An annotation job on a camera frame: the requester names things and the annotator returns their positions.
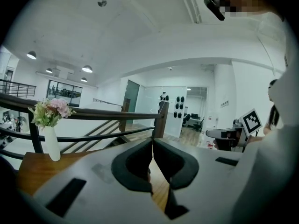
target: black slot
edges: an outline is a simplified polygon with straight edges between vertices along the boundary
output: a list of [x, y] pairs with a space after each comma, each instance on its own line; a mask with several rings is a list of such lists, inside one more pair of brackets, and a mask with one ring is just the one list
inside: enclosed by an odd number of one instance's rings
[[72, 179], [46, 208], [56, 215], [63, 217], [85, 184], [85, 180], [78, 178]]
[[225, 163], [225, 164], [228, 164], [231, 166], [237, 166], [237, 164], [239, 162], [237, 160], [232, 160], [232, 159], [227, 159], [227, 158], [222, 158], [222, 157], [217, 158], [215, 161], [222, 162], [222, 163]]

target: window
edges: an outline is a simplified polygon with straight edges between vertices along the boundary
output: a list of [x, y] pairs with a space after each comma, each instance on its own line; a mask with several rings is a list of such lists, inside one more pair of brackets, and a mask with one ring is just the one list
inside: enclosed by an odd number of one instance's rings
[[79, 107], [82, 89], [82, 87], [50, 80], [47, 98], [63, 98], [70, 103], [70, 106]]

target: metal railing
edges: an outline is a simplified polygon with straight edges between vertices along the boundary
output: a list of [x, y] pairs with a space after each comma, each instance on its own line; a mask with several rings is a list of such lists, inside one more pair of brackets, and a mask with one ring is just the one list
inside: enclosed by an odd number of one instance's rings
[[33, 97], [36, 86], [0, 79], [0, 93], [17, 97]]
[[[119, 128], [120, 133], [109, 132], [108, 134], [93, 135], [93, 136], [57, 137], [57, 141], [58, 142], [81, 142], [81, 141], [103, 140], [103, 139], [109, 139], [109, 138], [115, 138], [124, 135], [139, 133], [150, 129], [153, 130], [152, 132], [153, 138], [162, 138], [164, 134], [169, 103], [164, 101], [160, 102], [160, 110], [157, 114], [129, 113], [128, 112], [129, 103], [130, 100], [126, 98], [124, 100], [121, 112], [72, 108], [73, 110], [76, 111], [76, 113], [71, 115], [68, 118], [68, 119], [85, 119], [85, 120], [119, 120], [120, 124], [114, 130]], [[7, 134], [16, 138], [32, 140], [32, 144], [35, 152], [43, 153], [41, 141], [45, 141], [45, 138], [44, 136], [39, 135], [38, 128], [35, 126], [35, 124], [31, 123], [33, 119], [33, 114], [28, 110], [29, 107], [34, 109], [35, 104], [36, 101], [34, 100], [22, 99], [22, 98], [0, 93], [0, 107], [28, 113], [30, 134], [10, 131], [3, 128], [0, 128], [0, 133]], [[132, 119], [155, 119], [155, 126], [136, 129], [132, 131], [125, 131], [126, 120], [132, 120]], [[0, 149], [0, 154], [6, 155], [11, 158], [16, 158], [16, 159], [23, 159], [24, 157], [22, 154], [12, 153], [3, 149]]]
[[106, 103], [106, 104], [109, 104], [109, 105], [117, 105], [117, 106], [122, 107], [122, 105], [118, 105], [118, 104], [110, 103], [110, 102], [107, 102], [107, 101], [104, 101], [104, 100], [100, 100], [100, 99], [96, 99], [96, 98], [93, 98], [93, 102]]

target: hair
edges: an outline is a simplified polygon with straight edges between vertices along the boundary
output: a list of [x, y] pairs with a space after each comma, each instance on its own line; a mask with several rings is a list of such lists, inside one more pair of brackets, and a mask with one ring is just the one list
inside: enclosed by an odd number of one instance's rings
[[[277, 79], [272, 80], [269, 85], [274, 85], [276, 81], [277, 81]], [[269, 125], [271, 126], [271, 124], [273, 123], [273, 125], [276, 126], [278, 123], [278, 120], [279, 120], [279, 113], [278, 113], [278, 110], [276, 109], [275, 105], [273, 105], [270, 110]]]

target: doorway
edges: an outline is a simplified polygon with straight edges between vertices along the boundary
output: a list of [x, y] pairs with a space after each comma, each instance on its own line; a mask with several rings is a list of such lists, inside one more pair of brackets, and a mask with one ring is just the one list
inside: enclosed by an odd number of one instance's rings
[[[129, 98], [131, 100], [129, 106], [129, 112], [135, 112], [139, 86], [140, 86], [139, 84], [136, 84], [135, 82], [128, 80], [125, 98]], [[132, 120], [127, 120], [127, 124], [132, 124], [132, 123], [133, 123]]]

